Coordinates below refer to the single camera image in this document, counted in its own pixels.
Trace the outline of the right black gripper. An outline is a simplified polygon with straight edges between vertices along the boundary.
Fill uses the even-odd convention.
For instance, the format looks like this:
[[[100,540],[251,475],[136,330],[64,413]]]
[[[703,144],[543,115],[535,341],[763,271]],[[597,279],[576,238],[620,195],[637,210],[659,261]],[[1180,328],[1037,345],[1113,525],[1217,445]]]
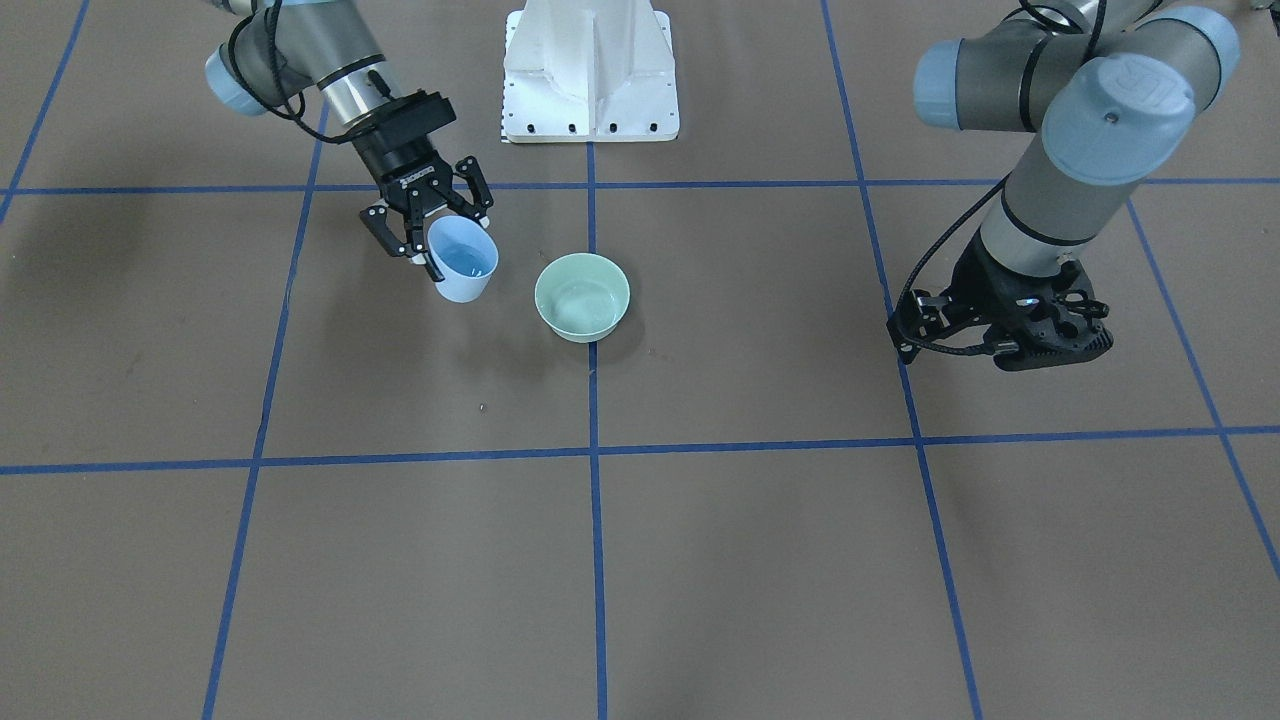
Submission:
[[[340,135],[355,147],[380,193],[379,201],[358,213],[364,228],[388,256],[421,266],[434,283],[445,277],[429,249],[428,214],[447,206],[486,229],[494,206],[479,160],[468,155],[452,167],[430,140],[431,132],[456,119],[448,97],[419,90],[380,105]],[[453,190],[454,177],[466,186],[465,199]],[[420,210],[411,208],[415,190]],[[396,211],[403,215],[402,234],[390,228]]]

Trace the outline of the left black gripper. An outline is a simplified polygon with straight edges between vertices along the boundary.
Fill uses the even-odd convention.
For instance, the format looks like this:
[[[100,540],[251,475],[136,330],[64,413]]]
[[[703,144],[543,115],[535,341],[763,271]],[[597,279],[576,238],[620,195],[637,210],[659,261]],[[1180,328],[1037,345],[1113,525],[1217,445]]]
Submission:
[[[1114,346],[1108,305],[1082,263],[1068,260],[1051,277],[1021,275],[998,264],[978,240],[963,251],[950,284],[950,322],[983,325],[995,364],[1024,372],[1089,363]]]

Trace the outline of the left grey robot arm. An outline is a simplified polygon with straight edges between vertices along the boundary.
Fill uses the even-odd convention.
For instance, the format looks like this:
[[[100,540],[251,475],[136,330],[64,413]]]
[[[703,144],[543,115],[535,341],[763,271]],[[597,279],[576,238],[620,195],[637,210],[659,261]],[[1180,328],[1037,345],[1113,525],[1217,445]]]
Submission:
[[[948,286],[904,286],[887,322],[900,361],[929,351],[1025,372],[1110,351],[1082,255],[1240,59],[1224,14],[1169,1],[1024,1],[980,37],[929,47],[913,78],[922,122],[1030,142],[972,208],[982,222]]]

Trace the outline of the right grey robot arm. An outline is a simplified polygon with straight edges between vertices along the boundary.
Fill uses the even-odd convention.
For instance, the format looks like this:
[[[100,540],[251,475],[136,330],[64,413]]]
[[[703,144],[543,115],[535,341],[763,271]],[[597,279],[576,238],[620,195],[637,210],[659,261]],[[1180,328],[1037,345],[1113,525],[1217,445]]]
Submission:
[[[476,158],[447,161],[433,133],[457,118],[451,100],[402,90],[352,1],[219,1],[237,18],[207,58],[214,96],[247,117],[271,114],[314,140],[351,146],[378,187],[360,218],[381,249],[445,275],[428,249],[428,218],[448,209],[484,224],[492,191]]]

